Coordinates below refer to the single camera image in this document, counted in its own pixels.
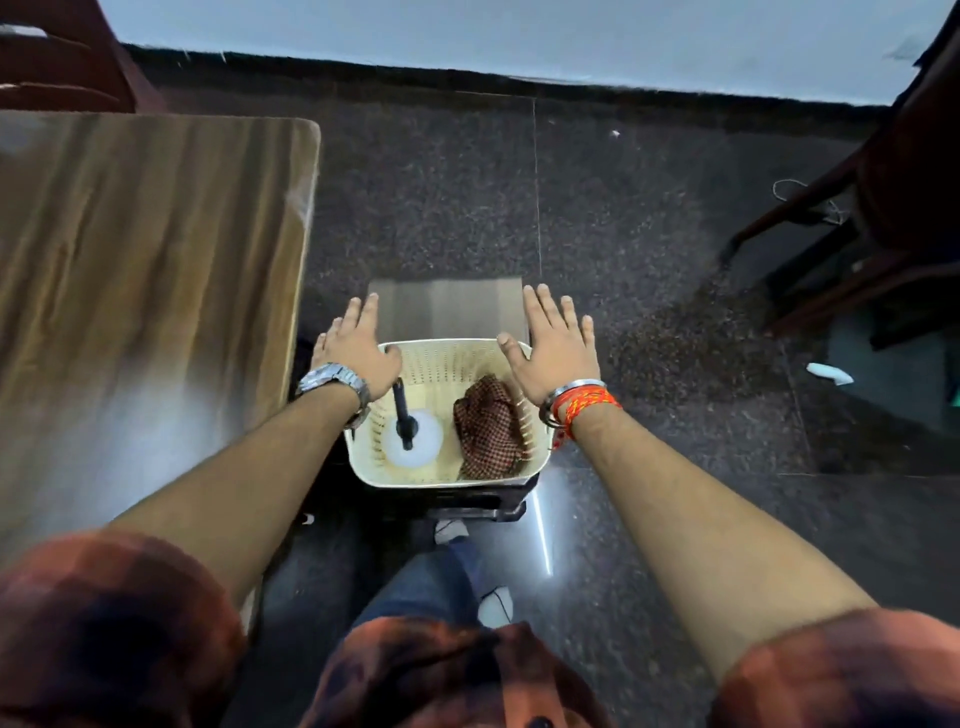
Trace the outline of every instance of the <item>white plastic basket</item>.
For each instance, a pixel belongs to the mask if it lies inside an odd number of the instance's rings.
[[[396,405],[391,393],[371,405],[370,415],[356,431],[347,434],[350,466],[361,480],[375,488],[449,488],[471,485],[519,484],[543,470],[550,457],[551,431],[540,421],[537,408],[520,392],[510,365],[495,339],[426,339],[381,344],[403,353],[403,387],[407,406],[429,410],[444,429],[444,444],[437,459],[421,468],[400,468],[386,458],[380,435]],[[520,343],[530,355],[530,347]],[[464,457],[453,426],[453,402],[473,382],[485,375],[504,381],[514,396],[523,434],[523,467],[501,480],[458,480]]]

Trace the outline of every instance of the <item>silver watch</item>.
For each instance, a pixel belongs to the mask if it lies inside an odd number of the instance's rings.
[[[297,385],[297,397],[331,381],[339,381],[345,384],[356,392],[357,397],[360,398],[360,408],[347,422],[347,427],[356,429],[367,419],[367,415],[370,413],[370,387],[367,386],[365,379],[343,364],[323,364],[312,372],[307,372],[300,380],[300,384]]]

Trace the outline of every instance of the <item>hand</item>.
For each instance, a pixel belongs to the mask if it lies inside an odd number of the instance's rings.
[[[523,394],[537,407],[553,390],[574,379],[600,378],[593,319],[584,316],[581,333],[573,299],[563,296],[560,307],[563,313],[545,284],[541,283],[536,293],[532,286],[523,287],[523,308],[534,340],[529,360],[509,333],[496,337]]]
[[[313,349],[310,369],[333,362],[349,367],[367,381],[370,401],[377,401],[394,386],[400,376],[400,349],[390,347],[386,353],[376,346],[375,293],[367,297],[361,311],[360,299],[350,299],[343,318],[333,320],[327,333],[322,333]]]

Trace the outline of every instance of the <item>shoe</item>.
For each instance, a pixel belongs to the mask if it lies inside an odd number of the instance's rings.
[[[433,543],[437,546],[449,544],[458,536],[469,535],[470,532],[467,531],[467,524],[460,519],[437,521],[437,525],[433,527]]]
[[[489,629],[505,627],[514,622],[514,599],[508,587],[497,587],[480,600],[477,619]]]

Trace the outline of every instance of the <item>blue jeans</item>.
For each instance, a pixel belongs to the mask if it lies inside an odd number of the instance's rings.
[[[408,561],[366,606],[350,629],[378,617],[424,617],[476,626],[480,554],[466,536]]]

